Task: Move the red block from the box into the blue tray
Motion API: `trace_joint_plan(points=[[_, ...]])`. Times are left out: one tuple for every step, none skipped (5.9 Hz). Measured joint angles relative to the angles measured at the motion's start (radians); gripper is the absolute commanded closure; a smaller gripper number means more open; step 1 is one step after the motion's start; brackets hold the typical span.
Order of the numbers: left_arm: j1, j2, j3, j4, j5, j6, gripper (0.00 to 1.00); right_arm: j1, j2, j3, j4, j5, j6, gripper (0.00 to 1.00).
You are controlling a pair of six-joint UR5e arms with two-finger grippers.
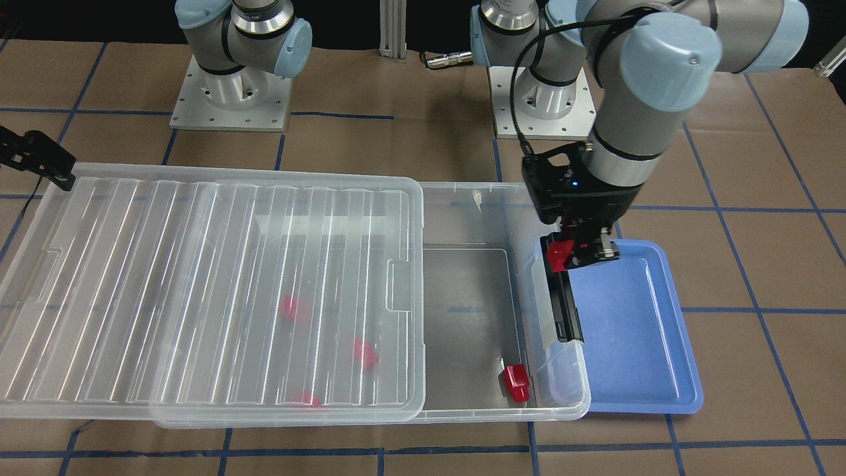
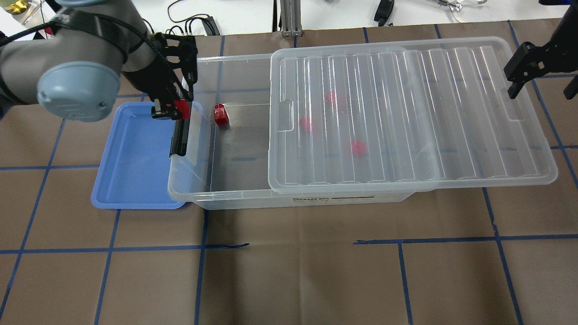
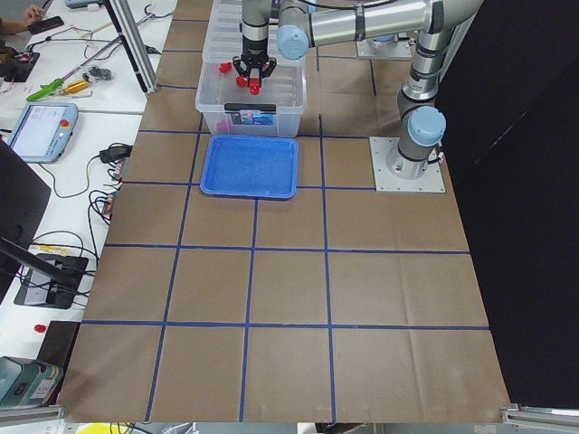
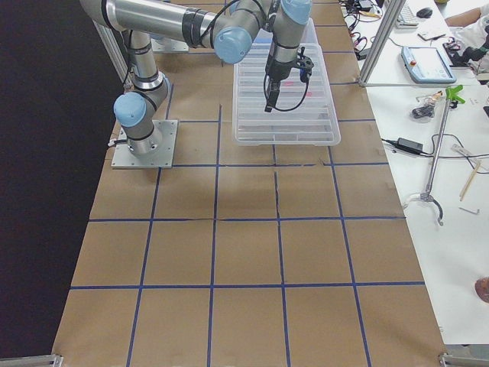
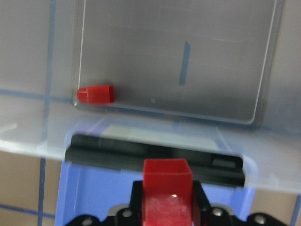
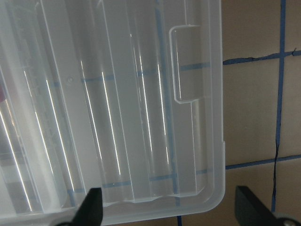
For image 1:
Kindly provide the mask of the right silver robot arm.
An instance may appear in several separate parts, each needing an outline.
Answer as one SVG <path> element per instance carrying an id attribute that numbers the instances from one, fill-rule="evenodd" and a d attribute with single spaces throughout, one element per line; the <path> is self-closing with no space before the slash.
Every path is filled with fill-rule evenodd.
<path id="1" fill-rule="evenodd" d="M 305 67 L 313 29 L 290 1 L 178 1 L 177 24 L 208 84 L 208 103 L 223 110 L 256 106 L 272 77 Z M 2 166 L 30 172 L 69 192 L 75 157 L 39 130 L 2 129 Z"/>

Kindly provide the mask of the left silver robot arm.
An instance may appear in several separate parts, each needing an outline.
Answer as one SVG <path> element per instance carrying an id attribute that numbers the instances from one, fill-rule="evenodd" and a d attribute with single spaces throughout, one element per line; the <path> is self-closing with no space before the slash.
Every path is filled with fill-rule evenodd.
<path id="1" fill-rule="evenodd" d="M 780 69 L 800 51 L 800 1 L 483 1 L 471 10 L 473 61 L 512 68 L 510 115 L 522 175 L 553 273 L 610 262 L 613 224 L 668 150 L 715 72 Z M 517 111 L 552 120 L 586 64 L 604 91 L 583 141 L 538 153 Z"/>

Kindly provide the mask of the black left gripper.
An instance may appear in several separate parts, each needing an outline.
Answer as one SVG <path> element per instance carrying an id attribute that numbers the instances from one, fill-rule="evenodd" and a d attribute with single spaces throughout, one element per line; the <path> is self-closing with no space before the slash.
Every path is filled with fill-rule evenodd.
<path id="1" fill-rule="evenodd" d="M 643 184 L 620 187 L 588 178 L 562 178 L 556 186 L 563 198 L 555 261 L 573 262 L 575 269 L 619 259 L 610 227 L 629 210 Z"/>

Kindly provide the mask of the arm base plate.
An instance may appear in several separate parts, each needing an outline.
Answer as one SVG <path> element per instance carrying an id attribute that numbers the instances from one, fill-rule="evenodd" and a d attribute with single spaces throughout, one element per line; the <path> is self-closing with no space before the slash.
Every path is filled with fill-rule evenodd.
<path id="1" fill-rule="evenodd" d="M 523 67 L 518 69 L 517 93 L 510 102 L 511 67 L 487 69 L 490 103 L 494 114 L 496 138 L 516 139 L 513 117 L 527 139 L 588 138 L 596 117 L 586 72 L 582 68 L 574 83 L 557 87 L 547 85 Z"/>
<path id="2" fill-rule="evenodd" d="M 286 129 L 293 79 L 245 67 L 212 75 L 192 57 L 169 126 L 199 132 L 273 132 Z"/>

